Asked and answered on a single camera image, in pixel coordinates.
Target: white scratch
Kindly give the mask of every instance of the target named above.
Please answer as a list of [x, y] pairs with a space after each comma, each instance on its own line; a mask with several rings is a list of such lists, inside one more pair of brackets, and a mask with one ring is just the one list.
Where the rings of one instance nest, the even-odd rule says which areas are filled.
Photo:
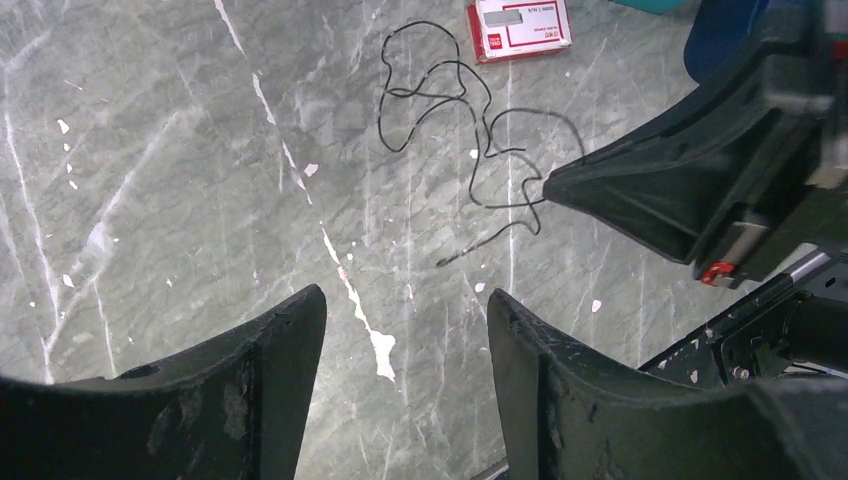
[[395, 441], [395, 422], [392, 422], [392, 433], [386, 441], [389, 445], [388, 447], [386, 447], [386, 463], [383, 464], [383, 480], [386, 480], [386, 478], [388, 478], [389, 465], [391, 465], [392, 463], [392, 446], [394, 445]]
[[[509, 70], [506, 84], [506, 108], [509, 110], [512, 108], [512, 62], [509, 62]], [[510, 119], [511, 115], [506, 116], [506, 143], [507, 147], [512, 146], [512, 140], [510, 138]], [[512, 154], [507, 154], [507, 170], [509, 171], [509, 177], [507, 179], [507, 191], [506, 191], [506, 201], [507, 204], [512, 204]], [[512, 208], [507, 209], [507, 219], [509, 223], [512, 223]], [[514, 228], [509, 229], [509, 293], [511, 295], [515, 295], [515, 235], [513, 234]]]
[[601, 58], [601, 54], [604, 53], [604, 49], [607, 47], [607, 39], [609, 37], [605, 37], [604, 41], [601, 42], [601, 48], [598, 49], [598, 53], [595, 55], [595, 58], [592, 60], [592, 63], [589, 64], [589, 68], [586, 69], [586, 73], [583, 74], [583, 77], [577, 82], [577, 86], [574, 87], [574, 92], [571, 94], [571, 99], [568, 103], [565, 104], [565, 108], [562, 109], [562, 113], [568, 111], [568, 107], [571, 106], [571, 103], [574, 102], [574, 99], [577, 98], [577, 94], [580, 93], [580, 90], [583, 88], [583, 84], [588, 80], [592, 70], [595, 69], [595, 64], [598, 63], [598, 59]]
[[392, 383], [395, 383], [395, 372], [392, 369], [391, 358], [389, 356], [392, 351], [392, 347], [395, 346], [395, 337], [392, 335], [385, 335], [371, 329], [371, 325], [368, 323], [368, 318], [362, 310], [362, 300], [359, 297], [359, 292], [357, 292], [356, 289], [353, 288], [353, 285], [350, 284], [347, 271], [345, 271], [344, 267], [342, 267], [342, 264], [339, 261], [339, 256], [336, 253], [336, 249], [333, 247], [332, 242], [330, 242], [330, 236], [327, 235], [327, 230], [325, 230], [324, 227], [321, 227], [321, 233], [324, 234], [324, 246], [327, 248], [330, 258], [336, 262], [336, 270], [338, 271], [339, 278], [347, 289], [347, 298], [350, 299], [355, 306], [353, 316], [362, 320], [362, 323], [365, 325], [365, 330], [368, 332], [368, 336], [371, 339], [371, 345], [374, 347], [374, 356], [377, 362], [377, 375], [386, 377], [391, 380]]
[[636, 365], [642, 365], [642, 339], [645, 335], [645, 257], [642, 257], [642, 273], [639, 277], [639, 338], [636, 349]]
[[112, 369], [112, 377], [118, 376], [118, 369], [115, 368], [115, 355], [112, 353], [112, 332], [109, 330], [109, 321], [106, 319], [106, 314], [103, 311], [103, 300], [100, 299], [100, 292], [97, 290], [97, 282], [94, 282], [94, 297], [97, 298], [97, 311], [100, 313], [100, 322], [103, 324], [103, 336], [106, 338], [106, 351], [109, 354], [109, 367]]
[[262, 92], [262, 87], [259, 85], [259, 77], [253, 74], [253, 90], [256, 91], [256, 96], [262, 101], [262, 106], [265, 107], [265, 120], [271, 125], [277, 125], [277, 119], [271, 113], [271, 107], [268, 106], [268, 100], [265, 99], [265, 93]]
[[21, 51], [18, 52], [17, 55], [15, 55], [11, 60], [9, 60], [6, 63], [6, 65], [4, 65], [5, 69], [6, 69], [6, 73], [8, 74], [9, 72], [14, 72], [14, 71], [20, 69], [21, 67], [23, 67], [24, 62], [29, 57], [29, 54], [32, 53], [32, 51], [34, 49], [39, 47], [41, 42], [43, 42], [44, 40], [47, 40], [47, 38], [49, 38], [52, 33], [53, 33], [53, 28], [51, 27], [49, 30], [45, 31], [41, 35], [32, 39], [31, 42], [29, 42], [24, 48], [22, 48]]
[[309, 165], [306, 166], [306, 168], [303, 169], [303, 173], [305, 173], [307, 177], [311, 177], [312, 175], [315, 175], [315, 172], [317, 172], [317, 171], [318, 171], [318, 165], [316, 165], [314, 163], [310, 163]]
[[247, 58], [247, 55], [245, 55], [244, 53], [244, 49], [241, 48], [241, 42], [239, 42], [238, 40], [236, 30], [235, 28], [233, 28], [232, 22], [230, 22], [230, 16], [227, 15], [227, 11], [224, 9], [224, 2], [222, 0], [214, 0], [214, 2], [215, 8], [218, 10], [218, 13], [221, 14], [221, 20], [223, 20], [224, 23], [227, 24], [227, 30], [230, 31], [230, 36], [233, 37], [233, 43], [236, 44], [236, 48], [239, 49], [239, 52], [241, 52], [242, 56], [244, 58]]
[[69, 81], [67, 81], [67, 80], [65, 80], [65, 83], [67, 83], [68, 85], [70, 85], [70, 86], [72, 86], [72, 87], [76, 88], [77, 90], [82, 91], [82, 87], [80, 87], [80, 86], [79, 86], [79, 85], [77, 85], [76, 83], [69, 82]]
[[633, 75], [630, 73], [630, 69], [627, 68], [627, 65], [624, 64], [624, 61], [621, 57], [618, 56], [618, 52], [615, 51], [615, 47], [612, 49], [612, 54], [615, 55], [616, 64], [620, 66], [624, 72], [627, 74], [627, 78], [630, 79], [630, 84], [633, 85], [633, 88], [636, 89], [636, 94], [639, 95], [639, 100], [642, 101], [642, 108], [648, 108], [648, 104], [645, 102], [645, 97], [642, 96], [642, 90], [639, 89], [639, 85], [636, 84], [636, 80], [633, 79]]

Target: white vein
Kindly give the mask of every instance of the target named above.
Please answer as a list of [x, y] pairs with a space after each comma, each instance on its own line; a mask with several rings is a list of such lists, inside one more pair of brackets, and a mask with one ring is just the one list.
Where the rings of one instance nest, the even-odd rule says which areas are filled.
[[268, 106], [268, 100], [265, 99], [265, 93], [262, 91], [262, 86], [259, 85], [259, 77], [255, 73], [253, 74], [253, 90], [256, 91], [256, 96], [259, 97], [259, 100], [262, 101], [262, 106], [265, 107], [265, 120], [271, 125], [277, 125], [277, 119], [271, 113], [271, 107]]
[[371, 328], [371, 325], [368, 323], [368, 318], [362, 310], [362, 300], [359, 297], [359, 292], [357, 292], [356, 289], [353, 288], [353, 285], [350, 284], [347, 271], [339, 261], [336, 249], [333, 247], [332, 242], [330, 242], [330, 237], [327, 235], [327, 230], [325, 230], [324, 227], [321, 227], [321, 233], [324, 234], [324, 246], [327, 247], [327, 252], [330, 253], [330, 258], [336, 262], [339, 278], [342, 283], [344, 283], [345, 288], [347, 288], [347, 298], [349, 298], [356, 307], [353, 315], [362, 320], [362, 323], [365, 325], [365, 330], [368, 332], [368, 336], [371, 339], [371, 345], [374, 347], [374, 356], [377, 361], [377, 375], [386, 377], [391, 380], [392, 383], [395, 383], [395, 372], [392, 369], [391, 358], [389, 356], [392, 348], [395, 346], [395, 337], [392, 335], [382, 334]]
[[55, 328], [50, 333], [50, 336], [47, 338], [46, 341], [42, 340], [42, 346], [45, 349], [45, 360], [48, 361], [48, 364], [50, 354], [53, 352], [53, 348], [56, 346], [56, 342], [59, 340], [59, 336], [61, 335], [62, 331], [68, 323], [68, 319], [70, 318], [70, 315], [68, 315], [67, 312], [72, 311], [73, 308], [76, 306], [77, 302], [88, 294], [88, 291], [91, 289], [94, 283], [97, 282], [98, 278], [100, 278], [100, 275], [102, 275], [106, 268], [109, 266], [109, 260], [111, 260], [114, 252], [114, 247], [109, 245], [109, 243], [106, 241], [106, 232], [108, 231], [107, 227], [109, 217], [112, 215], [115, 209], [121, 205], [124, 198], [124, 194], [126, 190], [130, 187], [130, 185], [132, 185], [136, 174], [145, 165], [147, 165], [151, 158], [154, 157], [153, 152], [158, 148], [163, 136], [169, 130], [171, 125], [173, 125], [174, 121], [180, 116], [181, 113], [182, 112], [179, 111], [174, 112], [170, 117], [168, 117], [159, 132], [157, 132], [156, 135], [154, 135], [153, 138], [151, 138], [147, 142], [147, 146], [145, 147], [144, 152], [142, 153], [138, 163], [136, 163], [132, 170], [130, 170], [126, 175], [124, 175], [124, 181], [121, 183], [121, 186], [118, 187], [115, 193], [112, 194], [112, 197], [109, 199], [109, 201], [101, 208], [100, 218], [92, 228], [91, 233], [89, 233], [88, 242], [86, 243], [86, 246], [92, 245], [98, 248], [98, 254], [102, 257], [101, 263], [98, 266], [97, 271], [95, 271], [94, 275], [92, 275], [91, 278], [89, 278], [85, 282], [85, 284], [80, 289], [78, 289], [76, 294], [65, 306], [66, 314], [59, 315], [57, 312], [57, 321]]
[[283, 140], [283, 154], [289, 161], [289, 166], [292, 169], [292, 175], [294, 175], [295, 183], [297, 183], [297, 186], [300, 187], [300, 189], [303, 190], [303, 193], [306, 194], [306, 201], [312, 205], [312, 197], [309, 196], [309, 191], [306, 189], [306, 185], [303, 184], [303, 177], [300, 176], [297, 165], [294, 164], [294, 159], [291, 156], [291, 152], [289, 152], [289, 146], [286, 144], [285, 140]]
[[244, 53], [244, 49], [241, 48], [241, 42], [238, 40], [238, 35], [236, 34], [236, 29], [233, 28], [232, 22], [230, 22], [230, 16], [227, 15], [227, 10], [224, 9], [224, 2], [222, 0], [214, 0], [215, 8], [218, 10], [218, 13], [221, 14], [221, 20], [227, 24], [227, 30], [230, 31], [230, 36], [233, 37], [233, 43], [236, 44], [236, 48], [239, 49], [242, 56], [247, 58], [247, 55]]
[[[5, 93], [6, 98], [9, 98], [9, 85], [8, 81], [5, 82]], [[27, 188], [26, 180], [24, 179], [24, 171], [21, 165], [21, 159], [18, 157], [18, 150], [15, 148], [15, 128], [12, 124], [12, 118], [9, 115], [9, 110], [7, 109], [3, 113], [3, 118], [6, 121], [6, 145], [9, 147], [9, 153], [12, 156], [12, 160], [15, 162], [15, 168], [18, 173], [18, 181], [21, 184], [21, 197], [23, 198], [24, 205], [26, 207], [26, 211], [29, 214], [30, 220], [32, 221], [33, 229], [35, 230], [35, 249], [38, 252], [38, 258], [41, 261], [41, 267], [44, 273], [44, 280], [47, 283], [47, 290], [50, 293], [50, 301], [53, 305], [53, 324], [59, 325], [59, 280], [56, 277], [56, 274], [53, 272], [53, 267], [50, 266], [50, 262], [47, 260], [47, 255], [44, 253], [44, 235], [41, 231], [41, 224], [38, 221], [38, 216], [35, 214], [35, 206], [32, 203], [32, 200], [29, 196], [29, 189]]]

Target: black plastic bracket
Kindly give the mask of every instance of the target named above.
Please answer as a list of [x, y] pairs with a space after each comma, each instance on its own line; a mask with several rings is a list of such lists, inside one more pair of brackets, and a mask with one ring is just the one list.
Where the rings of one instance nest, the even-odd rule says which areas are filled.
[[310, 286], [114, 380], [0, 379], [5, 478], [290, 479], [324, 339]]

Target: box label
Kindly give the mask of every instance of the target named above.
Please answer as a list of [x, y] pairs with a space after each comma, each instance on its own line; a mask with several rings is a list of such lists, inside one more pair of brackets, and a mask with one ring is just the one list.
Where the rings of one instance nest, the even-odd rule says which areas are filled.
[[510, 47], [562, 40], [562, 21], [556, 1], [507, 4], [503, 9], [518, 10], [523, 20], [518, 25], [506, 27], [506, 38]]
[[492, 50], [500, 50], [503, 48], [503, 42], [501, 42], [500, 33], [489, 34], [489, 48], [491, 48]]

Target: screw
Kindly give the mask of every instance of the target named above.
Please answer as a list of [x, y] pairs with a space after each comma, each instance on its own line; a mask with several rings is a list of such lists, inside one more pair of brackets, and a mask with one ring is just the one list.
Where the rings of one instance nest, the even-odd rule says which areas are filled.
[[733, 367], [730, 373], [739, 380], [745, 380], [751, 376], [751, 372], [747, 368], [742, 367]]

